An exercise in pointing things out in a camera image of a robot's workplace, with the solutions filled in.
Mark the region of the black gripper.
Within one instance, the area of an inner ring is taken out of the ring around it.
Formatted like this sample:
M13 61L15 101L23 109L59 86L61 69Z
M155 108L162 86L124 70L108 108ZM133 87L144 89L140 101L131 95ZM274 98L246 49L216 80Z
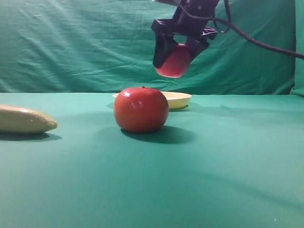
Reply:
M167 57L178 46L174 36L187 37L187 47L192 61L209 48L207 39L213 40L217 31L207 27L214 16L218 0L161 0L161 3L176 5L170 19L155 19L152 30L155 32L153 65L161 68Z

